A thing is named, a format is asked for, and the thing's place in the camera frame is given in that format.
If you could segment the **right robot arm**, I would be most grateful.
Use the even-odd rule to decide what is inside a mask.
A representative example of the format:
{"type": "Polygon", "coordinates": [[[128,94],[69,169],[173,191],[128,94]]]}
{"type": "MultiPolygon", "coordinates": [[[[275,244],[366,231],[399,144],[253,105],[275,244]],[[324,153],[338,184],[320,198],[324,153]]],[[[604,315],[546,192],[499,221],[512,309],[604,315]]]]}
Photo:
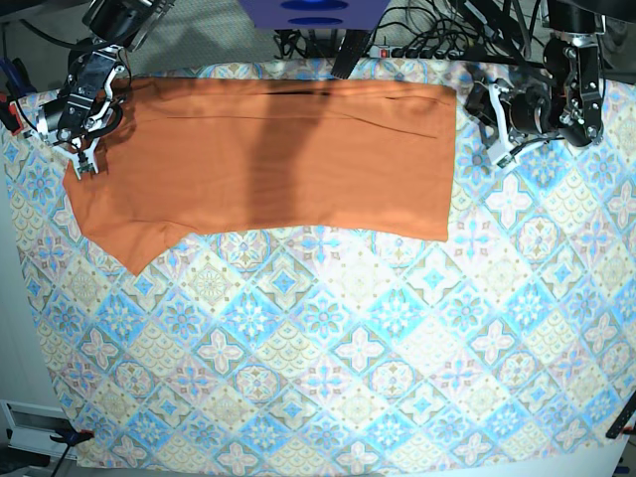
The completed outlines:
{"type": "Polygon", "coordinates": [[[41,39],[71,52],[67,79],[57,98],[38,111],[36,128],[42,140],[81,148],[118,127],[123,98],[112,84],[127,71],[120,53],[140,48],[173,6],[164,0],[93,1],[82,18],[90,36],[76,44],[22,22],[41,39]]]}

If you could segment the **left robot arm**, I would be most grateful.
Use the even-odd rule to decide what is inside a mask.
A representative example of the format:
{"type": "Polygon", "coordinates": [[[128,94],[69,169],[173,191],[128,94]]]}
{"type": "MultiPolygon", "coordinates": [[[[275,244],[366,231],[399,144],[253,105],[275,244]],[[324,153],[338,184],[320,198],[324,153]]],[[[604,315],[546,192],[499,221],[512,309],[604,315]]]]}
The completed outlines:
{"type": "Polygon", "coordinates": [[[602,15],[565,1],[538,1],[531,20],[511,18],[492,1],[463,1],[461,15],[515,62],[526,80],[488,79],[468,66],[466,112],[477,120],[490,162],[505,167],[556,140],[583,148],[601,138],[605,88],[602,15]]]}

